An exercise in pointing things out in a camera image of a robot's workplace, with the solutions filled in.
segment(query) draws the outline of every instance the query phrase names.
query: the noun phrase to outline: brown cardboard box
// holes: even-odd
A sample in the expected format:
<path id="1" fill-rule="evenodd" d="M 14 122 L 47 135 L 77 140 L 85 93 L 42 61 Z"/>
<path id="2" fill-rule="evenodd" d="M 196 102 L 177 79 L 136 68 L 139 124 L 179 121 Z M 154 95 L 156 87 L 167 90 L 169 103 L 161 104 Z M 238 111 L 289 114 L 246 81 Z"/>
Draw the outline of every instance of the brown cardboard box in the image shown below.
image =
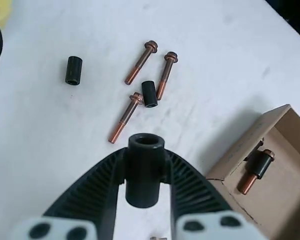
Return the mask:
<path id="1" fill-rule="evenodd" d="M 247 195 L 237 190 L 245 157 L 261 138 L 275 160 Z M 300 117 L 290 105 L 263 114 L 210 170 L 206 178 L 233 210 L 269 239 L 300 240 Z"/>

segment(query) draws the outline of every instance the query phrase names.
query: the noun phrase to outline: screw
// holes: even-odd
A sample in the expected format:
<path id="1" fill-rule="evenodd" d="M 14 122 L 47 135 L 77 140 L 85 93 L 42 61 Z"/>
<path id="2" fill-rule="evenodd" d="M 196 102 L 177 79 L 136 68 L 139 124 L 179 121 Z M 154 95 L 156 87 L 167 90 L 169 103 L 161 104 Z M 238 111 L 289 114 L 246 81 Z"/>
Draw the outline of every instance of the screw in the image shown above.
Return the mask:
<path id="1" fill-rule="evenodd" d="M 147 59 L 152 53 L 156 53 L 158 51 L 158 44 L 155 41 L 148 41 L 144 44 L 145 51 L 141 55 L 138 62 L 135 64 L 129 75 L 125 79 L 125 84 L 130 85 L 133 80 L 136 78 L 137 74 L 139 73 L 140 69 L 144 66 Z"/>
<path id="2" fill-rule="evenodd" d="M 158 90 L 156 92 L 156 98 L 158 100 L 161 100 L 164 94 L 172 65 L 178 62 L 178 55 L 175 52 L 170 51 L 164 56 L 164 59 L 166 60 L 166 64 L 159 82 Z"/>
<path id="3" fill-rule="evenodd" d="M 242 178 L 242 182 L 239 183 L 238 190 L 243 195 L 246 195 L 249 192 L 257 179 L 260 180 L 263 177 L 270 163 L 275 160 L 275 153 L 269 149 L 265 149 L 260 154 L 259 159 L 255 160 L 258 161 L 258 165 L 254 165 L 254 169 L 256 170 L 251 171 L 247 169 L 247 172 Z"/>
<path id="4" fill-rule="evenodd" d="M 117 141 L 120 133 L 122 132 L 122 130 L 128 123 L 129 119 L 131 118 L 132 114 L 136 110 L 137 106 L 143 104 L 143 100 L 144 100 L 143 96 L 138 92 L 135 92 L 133 95 L 131 95 L 130 99 L 131 99 L 131 103 L 125 110 L 119 123 L 117 124 L 113 133 L 111 134 L 110 138 L 108 139 L 108 141 L 112 144 L 114 144 Z"/>
<path id="5" fill-rule="evenodd" d="M 255 174 L 248 174 L 246 173 L 245 175 L 245 181 L 243 182 L 242 186 L 240 186 L 240 188 L 238 188 L 239 192 L 242 193 L 243 195 L 247 195 L 247 193 L 249 192 L 249 190 L 251 189 L 251 187 L 253 186 L 253 184 L 255 183 L 255 181 L 257 180 L 257 175 Z"/>

